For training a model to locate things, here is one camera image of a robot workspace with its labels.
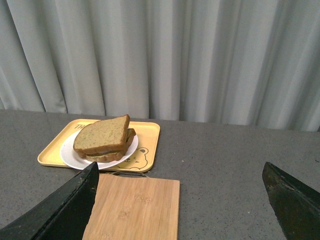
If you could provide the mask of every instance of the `tray rim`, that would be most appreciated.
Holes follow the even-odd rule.
[[[64,165],[57,165],[57,164],[50,164],[50,163],[45,163],[43,162],[40,158],[42,157],[43,154],[45,154],[45,152],[47,151],[48,146],[54,144],[61,135],[64,134],[64,132],[73,124],[75,124],[76,122],[90,122],[90,123],[95,123],[97,121],[100,121],[102,119],[92,119],[92,118],[78,118],[75,120],[70,121],[54,138],[53,140],[48,143],[46,145],[46,147],[39,153],[39,155],[37,156],[37,161],[39,162],[39,164],[41,164],[42,166],[46,166],[46,167],[58,167],[58,168],[68,168],[68,169],[72,169],[71,167],[69,167],[68,165],[66,165],[64,162],[62,162]],[[116,172],[116,171],[129,171],[129,172],[140,172],[140,173],[145,173],[147,171],[149,171],[153,165],[154,165],[154,161],[155,161],[155,157],[156,157],[156,150],[157,150],[157,146],[158,146],[158,141],[159,141],[159,135],[160,135],[160,125],[157,124],[156,122],[150,122],[150,121],[130,121],[129,125],[134,125],[134,126],[148,126],[148,127],[154,127],[156,128],[156,141],[155,141],[155,145],[154,145],[154,157],[153,157],[153,162],[152,164],[148,167],[145,168],[143,170],[131,170],[131,169],[125,169],[125,168],[117,168],[117,169],[112,169],[111,168],[107,168],[107,169],[102,169],[100,171],[104,171],[104,172]]]

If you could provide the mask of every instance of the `bear illustration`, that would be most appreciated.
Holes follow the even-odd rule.
[[[148,165],[147,153],[149,152],[146,147],[139,147],[135,152],[125,161],[116,165],[120,169],[137,169],[141,170]]]

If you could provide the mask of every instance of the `whole wheat bread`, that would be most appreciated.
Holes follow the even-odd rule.
[[[76,136],[73,149],[80,156],[125,150],[129,123],[129,115],[124,115],[89,124]]]
[[[82,158],[85,158],[91,162],[98,162],[98,163],[109,163],[112,161],[119,161],[128,151],[128,148],[132,144],[135,135],[136,135],[135,130],[133,128],[128,128],[125,149],[121,151],[109,151],[106,153],[88,154],[88,155],[84,155]]]

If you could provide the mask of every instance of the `engraved logo on cutting board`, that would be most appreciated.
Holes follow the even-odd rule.
[[[112,240],[112,236],[110,233],[103,233],[101,236],[101,239],[103,240]]]
[[[118,215],[119,219],[127,219],[129,217],[129,212],[128,211],[121,211]]]
[[[136,202],[142,202],[144,204],[148,204],[152,201],[152,198],[144,195],[134,195],[134,200]]]

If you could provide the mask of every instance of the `white plate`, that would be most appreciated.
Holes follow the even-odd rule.
[[[79,155],[74,150],[74,141],[76,136],[80,131],[77,131],[70,135],[62,144],[60,148],[60,157],[62,161],[71,168],[83,170],[88,165],[92,163],[92,161],[88,161],[79,157]],[[98,162],[99,169],[107,169],[113,167],[117,164],[122,163],[127,158],[129,158],[137,149],[138,147],[138,136],[135,135],[131,145],[129,146],[128,150],[126,151],[125,155],[118,161],[111,161],[111,162]]]

